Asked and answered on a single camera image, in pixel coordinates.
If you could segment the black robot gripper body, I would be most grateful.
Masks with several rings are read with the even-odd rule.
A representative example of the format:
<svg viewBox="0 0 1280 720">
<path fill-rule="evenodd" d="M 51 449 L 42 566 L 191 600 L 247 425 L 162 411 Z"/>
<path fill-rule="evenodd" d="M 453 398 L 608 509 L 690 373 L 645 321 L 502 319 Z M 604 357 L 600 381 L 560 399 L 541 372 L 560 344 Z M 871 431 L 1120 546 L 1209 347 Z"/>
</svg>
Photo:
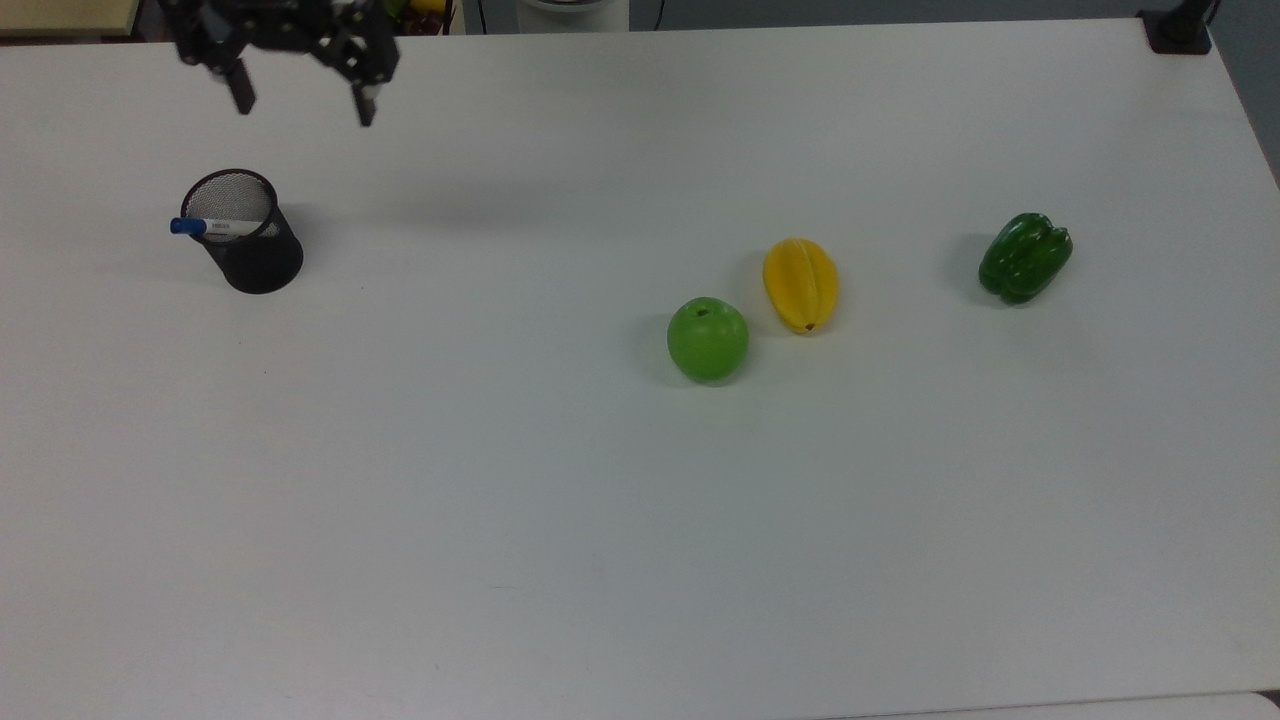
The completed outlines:
<svg viewBox="0 0 1280 720">
<path fill-rule="evenodd" d="M 179 59 L 228 76 L 247 47 L 310 55 L 352 85 L 390 82 L 401 54 L 379 1 L 160 1 Z"/>
</svg>

